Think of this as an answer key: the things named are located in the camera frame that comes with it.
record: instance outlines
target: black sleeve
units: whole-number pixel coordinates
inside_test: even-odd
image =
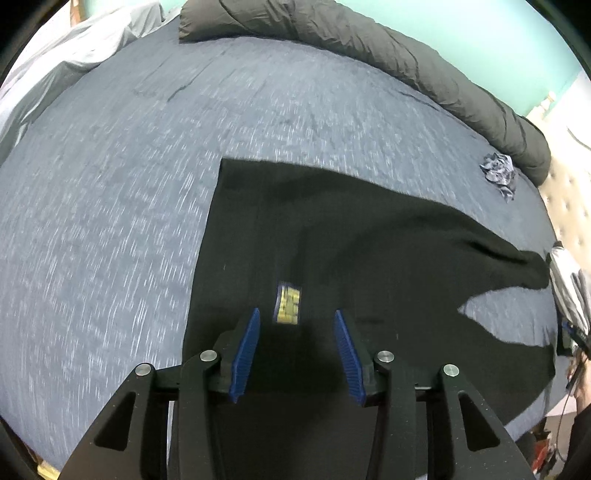
[[[591,478],[591,405],[574,418],[569,456],[557,480]]]

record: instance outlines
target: ribbed blue pad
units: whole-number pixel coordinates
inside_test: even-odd
[[[347,376],[349,393],[359,405],[363,405],[365,402],[365,388],[363,387],[361,362],[359,362],[340,310],[337,310],[335,313],[335,338],[337,347],[339,348],[340,359],[343,362],[343,369]]]
[[[255,356],[256,345],[258,343],[259,334],[261,333],[261,315],[258,309],[254,309],[244,337],[240,342],[240,347],[232,362],[232,384],[228,391],[228,395],[234,403],[244,395],[246,390],[246,382],[248,382],[248,375],[251,372],[252,359]]]

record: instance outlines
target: white sheet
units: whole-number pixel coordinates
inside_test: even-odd
[[[89,18],[10,72],[0,88],[0,165],[61,92],[117,51],[166,21],[158,1]]]

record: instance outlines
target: person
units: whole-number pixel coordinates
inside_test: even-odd
[[[574,389],[577,403],[577,416],[574,418],[570,433],[569,454],[562,472],[556,480],[579,480],[591,478],[591,362],[579,351],[577,362],[583,363],[583,369]],[[574,372],[574,366],[568,372]]]

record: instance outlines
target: triangular cutout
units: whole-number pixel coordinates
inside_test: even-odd
[[[459,394],[462,419],[466,431],[466,443],[472,452],[498,447],[501,441],[491,429],[484,416],[466,393]]]
[[[131,416],[134,412],[135,393],[128,393],[123,401],[117,406],[105,426],[95,439],[97,447],[108,448],[123,452],[127,447],[129,439],[129,427]]]

